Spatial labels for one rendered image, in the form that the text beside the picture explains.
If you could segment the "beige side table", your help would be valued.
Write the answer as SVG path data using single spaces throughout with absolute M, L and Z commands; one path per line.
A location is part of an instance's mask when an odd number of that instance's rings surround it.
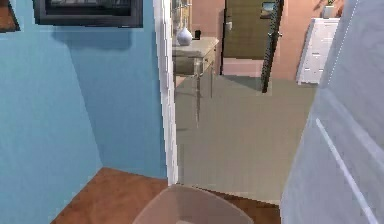
M 210 95 L 213 95 L 213 76 L 216 50 L 219 40 L 216 37 L 201 37 L 189 46 L 172 46 L 173 74 L 180 77 L 193 77 L 196 81 L 195 119 L 199 125 L 201 110 L 201 77 L 206 71 L 210 74 Z

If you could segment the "white round vase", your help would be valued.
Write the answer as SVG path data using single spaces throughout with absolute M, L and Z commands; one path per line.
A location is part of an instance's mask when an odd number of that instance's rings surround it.
M 189 46 L 191 44 L 193 36 L 188 30 L 186 24 L 184 24 L 182 28 L 178 31 L 176 39 L 180 46 Z

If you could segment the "dark open room door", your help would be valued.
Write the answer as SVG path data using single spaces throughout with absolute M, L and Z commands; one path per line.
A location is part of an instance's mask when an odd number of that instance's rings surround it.
M 261 91 L 266 93 L 268 90 L 269 79 L 271 75 L 272 63 L 277 47 L 278 39 L 281 37 L 279 27 L 284 7 L 284 0 L 275 0 L 271 13 L 271 22 L 269 26 L 267 46 L 264 55 L 264 62 L 261 73 Z

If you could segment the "white chest of drawers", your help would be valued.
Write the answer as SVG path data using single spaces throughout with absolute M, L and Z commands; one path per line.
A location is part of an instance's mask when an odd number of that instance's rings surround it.
M 319 84 L 339 18 L 312 18 L 306 33 L 296 81 Z

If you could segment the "white room door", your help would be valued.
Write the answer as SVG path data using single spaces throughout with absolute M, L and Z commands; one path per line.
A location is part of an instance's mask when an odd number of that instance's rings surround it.
M 345 0 L 281 224 L 384 224 L 384 0 Z

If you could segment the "small framed wall picture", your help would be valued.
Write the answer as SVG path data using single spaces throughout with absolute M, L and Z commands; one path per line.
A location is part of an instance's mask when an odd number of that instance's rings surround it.
M 275 15 L 276 3 L 274 1 L 264 1 L 261 4 L 261 19 L 271 19 Z

